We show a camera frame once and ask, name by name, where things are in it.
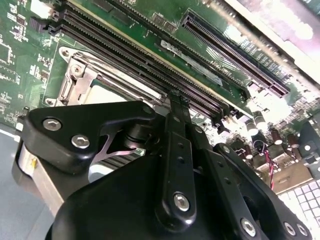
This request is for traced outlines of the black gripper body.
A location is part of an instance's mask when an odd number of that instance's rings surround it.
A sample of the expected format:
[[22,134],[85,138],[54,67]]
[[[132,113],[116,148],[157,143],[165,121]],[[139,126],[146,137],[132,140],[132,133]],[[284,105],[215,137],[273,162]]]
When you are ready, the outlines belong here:
[[159,159],[141,157],[74,192],[59,209],[49,240],[231,240],[233,232],[206,177],[195,172],[197,216],[185,231],[157,219]]

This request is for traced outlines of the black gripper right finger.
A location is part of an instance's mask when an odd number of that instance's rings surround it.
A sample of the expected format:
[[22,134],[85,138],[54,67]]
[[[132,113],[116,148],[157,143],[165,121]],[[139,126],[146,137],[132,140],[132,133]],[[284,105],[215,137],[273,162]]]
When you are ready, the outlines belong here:
[[257,174],[224,143],[209,144],[204,131],[192,124],[189,100],[179,97],[191,146],[208,186],[212,188],[228,240],[310,240],[305,224]]

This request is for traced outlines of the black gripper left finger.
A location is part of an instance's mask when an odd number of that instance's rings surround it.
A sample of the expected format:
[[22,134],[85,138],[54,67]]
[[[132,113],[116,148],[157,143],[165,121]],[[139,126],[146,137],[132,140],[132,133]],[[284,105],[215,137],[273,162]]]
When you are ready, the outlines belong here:
[[24,118],[19,163],[35,160],[31,178],[54,219],[76,191],[142,157],[160,160],[155,215],[160,223],[197,217],[191,138],[180,96],[156,113],[142,101],[39,108]]

